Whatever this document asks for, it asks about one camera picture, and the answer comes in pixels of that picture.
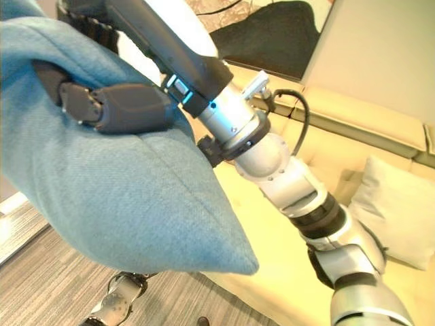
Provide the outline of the robot right hand black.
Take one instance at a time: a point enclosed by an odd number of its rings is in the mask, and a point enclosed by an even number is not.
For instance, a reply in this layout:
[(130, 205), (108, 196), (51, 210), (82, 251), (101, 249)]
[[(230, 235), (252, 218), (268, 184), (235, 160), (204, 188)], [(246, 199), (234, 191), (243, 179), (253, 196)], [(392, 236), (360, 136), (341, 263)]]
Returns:
[(200, 20), (184, 1), (59, 1), (58, 17), (110, 50), (125, 33), (157, 65), (161, 86), (118, 84), (90, 89), (60, 66), (34, 60), (33, 68), (55, 105), (105, 134), (162, 130), (181, 105), (198, 117), (217, 103), (232, 73)]

